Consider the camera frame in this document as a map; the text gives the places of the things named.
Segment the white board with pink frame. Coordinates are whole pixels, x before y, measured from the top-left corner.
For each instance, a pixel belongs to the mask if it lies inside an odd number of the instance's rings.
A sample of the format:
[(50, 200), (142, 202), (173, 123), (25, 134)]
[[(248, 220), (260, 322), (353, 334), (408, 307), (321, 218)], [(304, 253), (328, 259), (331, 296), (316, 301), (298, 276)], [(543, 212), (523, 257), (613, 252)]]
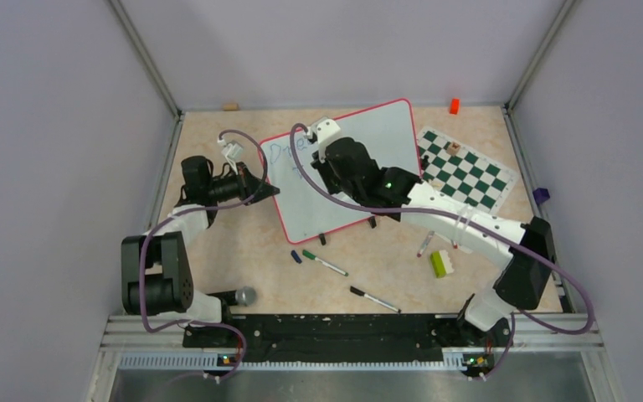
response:
[[(381, 168), (398, 167), (420, 173), (412, 106), (405, 99), (339, 116), (342, 132), (361, 142)], [(261, 143), (268, 162), (269, 183), (287, 241), (300, 244), (318, 235), (363, 222), (369, 213), (344, 208), (321, 196), (299, 174), (291, 155), (289, 134)]]

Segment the blue marker cap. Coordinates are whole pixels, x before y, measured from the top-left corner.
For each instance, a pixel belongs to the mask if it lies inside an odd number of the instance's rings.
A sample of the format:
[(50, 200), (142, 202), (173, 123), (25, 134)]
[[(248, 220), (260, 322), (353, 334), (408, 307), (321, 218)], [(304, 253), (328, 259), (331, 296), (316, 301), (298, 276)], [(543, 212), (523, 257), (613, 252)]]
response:
[(301, 257), (296, 253), (296, 251), (295, 251), (295, 250), (292, 250), (292, 251), (291, 251), (291, 257), (293, 258), (293, 260), (294, 260), (297, 264), (301, 264), (301, 263), (302, 263)]

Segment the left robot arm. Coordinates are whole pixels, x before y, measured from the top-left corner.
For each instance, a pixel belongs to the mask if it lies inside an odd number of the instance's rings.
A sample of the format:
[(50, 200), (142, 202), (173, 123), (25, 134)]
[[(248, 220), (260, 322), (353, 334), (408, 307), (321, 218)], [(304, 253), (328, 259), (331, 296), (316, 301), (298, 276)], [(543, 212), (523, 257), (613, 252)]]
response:
[(224, 346), (234, 338), (235, 325), (224, 316), (220, 298), (195, 289), (187, 247), (212, 226), (224, 202), (255, 204), (280, 190), (242, 162), (226, 163), (219, 175), (203, 156), (188, 157), (181, 166), (184, 184), (172, 212), (155, 229), (121, 243), (122, 305), (131, 315), (204, 322), (203, 335)]

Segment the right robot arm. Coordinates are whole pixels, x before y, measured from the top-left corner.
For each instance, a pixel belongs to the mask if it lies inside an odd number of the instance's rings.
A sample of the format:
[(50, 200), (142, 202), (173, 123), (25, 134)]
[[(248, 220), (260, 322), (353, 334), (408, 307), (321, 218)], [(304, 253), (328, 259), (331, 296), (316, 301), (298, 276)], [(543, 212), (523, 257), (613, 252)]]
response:
[(343, 193), (342, 206), (388, 216), (424, 227), (496, 265), (499, 276), (473, 295), (457, 322), (460, 339), (479, 345), (491, 329), (515, 310), (538, 307), (555, 261), (550, 223), (532, 217), (522, 223), (502, 219), (442, 194), (418, 174), (400, 167), (380, 167), (366, 147), (351, 137), (320, 142), (311, 167), (324, 183), (328, 199)]

